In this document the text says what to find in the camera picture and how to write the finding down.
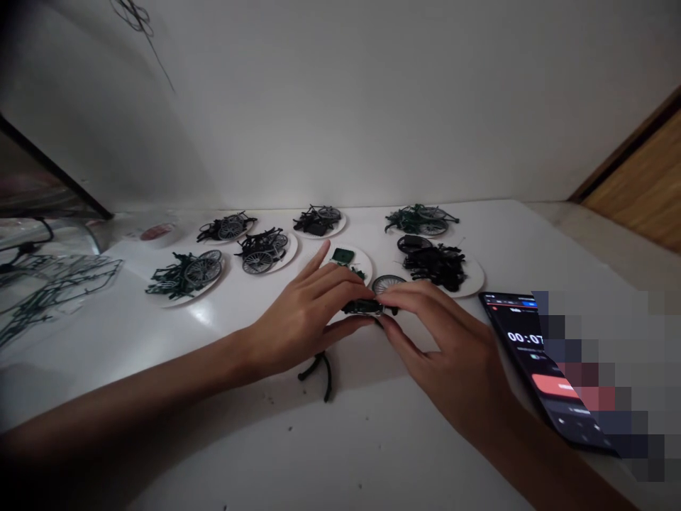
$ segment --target wooden door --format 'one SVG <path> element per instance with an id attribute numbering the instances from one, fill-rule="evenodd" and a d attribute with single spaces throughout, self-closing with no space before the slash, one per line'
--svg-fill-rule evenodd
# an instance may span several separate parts
<path id="1" fill-rule="evenodd" d="M 681 110 L 582 206 L 681 254 Z"/>

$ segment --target wooden door frame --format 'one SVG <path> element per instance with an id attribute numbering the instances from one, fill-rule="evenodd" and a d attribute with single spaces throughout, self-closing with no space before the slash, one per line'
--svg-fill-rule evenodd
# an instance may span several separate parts
<path id="1" fill-rule="evenodd" d="M 681 85 L 587 178 L 568 199 L 580 203 L 681 109 Z"/>

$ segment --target pixelated area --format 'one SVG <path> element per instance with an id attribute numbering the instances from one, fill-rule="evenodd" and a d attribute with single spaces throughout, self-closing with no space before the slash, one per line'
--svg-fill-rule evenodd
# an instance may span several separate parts
<path id="1" fill-rule="evenodd" d="M 534 292 L 544 350 L 639 482 L 681 481 L 681 307 L 664 292 Z"/>

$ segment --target hand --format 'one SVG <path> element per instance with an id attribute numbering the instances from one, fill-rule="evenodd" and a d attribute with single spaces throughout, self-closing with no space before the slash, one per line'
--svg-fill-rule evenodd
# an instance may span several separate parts
<path id="1" fill-rule="evenodd" d="M 352 316 L 328 325 L 351 300 L 372 299 L 364 281 L 344 266 L 320 268 L 331 243 L 327 240 L 270 308 L 245 331 L 253 378 L 283 373 L 324 351 L 372 318 Z"/>
<path id="2" fill-rule="evenodd" d="M 395 285 L 377 300 L 416 314 L 440 347 L 423 353 L 392 318 L 379 318 L 409 374 L 459 433 L 476 443 L 504 424 L 519 404 L 488 326 L 426 281 Z"/>

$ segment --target phone screen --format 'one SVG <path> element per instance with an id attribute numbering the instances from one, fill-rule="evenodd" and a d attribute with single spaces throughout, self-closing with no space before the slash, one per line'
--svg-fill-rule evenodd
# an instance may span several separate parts
<path id="1" fill-rule="evenodd" d="M 534 297 L 484 292 L 480 293 L 480 301 L 511 359 L 538 398 L 549 424 L 573 444 L 605 449 L 613 454 L 610 440 L 575 389 L 555 362 L 544 354 Z"/>

